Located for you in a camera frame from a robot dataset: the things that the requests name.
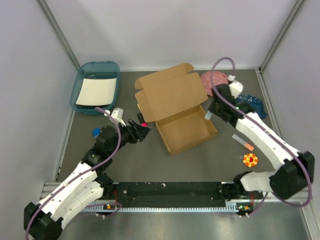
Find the brown cardboard box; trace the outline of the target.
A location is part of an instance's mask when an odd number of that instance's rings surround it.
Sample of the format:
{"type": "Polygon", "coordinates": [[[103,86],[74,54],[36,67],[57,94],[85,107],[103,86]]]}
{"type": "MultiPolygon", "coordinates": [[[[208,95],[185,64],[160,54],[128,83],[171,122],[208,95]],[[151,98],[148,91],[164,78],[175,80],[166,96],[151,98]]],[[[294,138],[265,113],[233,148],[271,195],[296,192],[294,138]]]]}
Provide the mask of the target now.
{"type": "Polygon", "coordinates": [[[144,120],[155,123],[170,156],[217,136],[202,107],[208,99],[206,90],[190,63],[139,77],[134,87],[144,120]]]}

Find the light blue marker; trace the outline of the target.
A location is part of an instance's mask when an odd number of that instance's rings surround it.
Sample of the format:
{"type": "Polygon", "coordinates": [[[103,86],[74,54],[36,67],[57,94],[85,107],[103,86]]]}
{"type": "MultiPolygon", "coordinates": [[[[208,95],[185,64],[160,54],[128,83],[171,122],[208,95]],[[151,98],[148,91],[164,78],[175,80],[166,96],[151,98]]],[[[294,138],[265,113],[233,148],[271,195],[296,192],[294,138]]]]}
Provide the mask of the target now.
{"type": "Polygon", "coordinates": [[[210,120],[212,116],[213,116],[213,113],[210,112],[210,111],[207,111],[206,114],[205,114],[205,116],[204,116],[204,118],[205,118],[206,120],[210,120]]]}

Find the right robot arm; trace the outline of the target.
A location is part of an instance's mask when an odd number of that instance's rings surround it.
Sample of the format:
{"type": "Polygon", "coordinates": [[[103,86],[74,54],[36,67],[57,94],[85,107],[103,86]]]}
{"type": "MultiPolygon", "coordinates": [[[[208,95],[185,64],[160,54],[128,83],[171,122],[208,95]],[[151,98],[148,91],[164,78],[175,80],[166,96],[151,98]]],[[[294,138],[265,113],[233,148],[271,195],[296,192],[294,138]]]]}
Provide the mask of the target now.
{"type": "Polygon", "coordinates": [[[271,192],[279,199],[287,200],[304,188],[312,197],[315,157],[308,151],[301,152],[290,146],[275,134],[246,102],[235,98],[243,90],[238,81],[212,87],[213,101],[205,118],[212,115],[230,123],[236,130],[247,136],[271,162],[271,172],[244,172],[238,175],[233,192],[245,198],[252,191],[271,192]]]}

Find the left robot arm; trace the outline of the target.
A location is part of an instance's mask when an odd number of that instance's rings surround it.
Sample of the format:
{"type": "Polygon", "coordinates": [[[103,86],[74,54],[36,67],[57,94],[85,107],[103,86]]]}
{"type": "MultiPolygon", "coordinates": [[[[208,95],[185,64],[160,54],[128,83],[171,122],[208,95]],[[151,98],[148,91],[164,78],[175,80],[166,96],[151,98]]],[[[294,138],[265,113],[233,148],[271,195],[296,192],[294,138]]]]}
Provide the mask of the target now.
{"type": "Polygon", "coordinates": [[[24,208],[23,227],[27,240],[57,240],[66,226],[90,203],[109,198],[113,181],[104,171],[112,158],[126,144],[142,142],[150,128],[129,120],[123,126],[99,129],[94,146],[85,154],[72,173],[38,203],[24,208]]]}

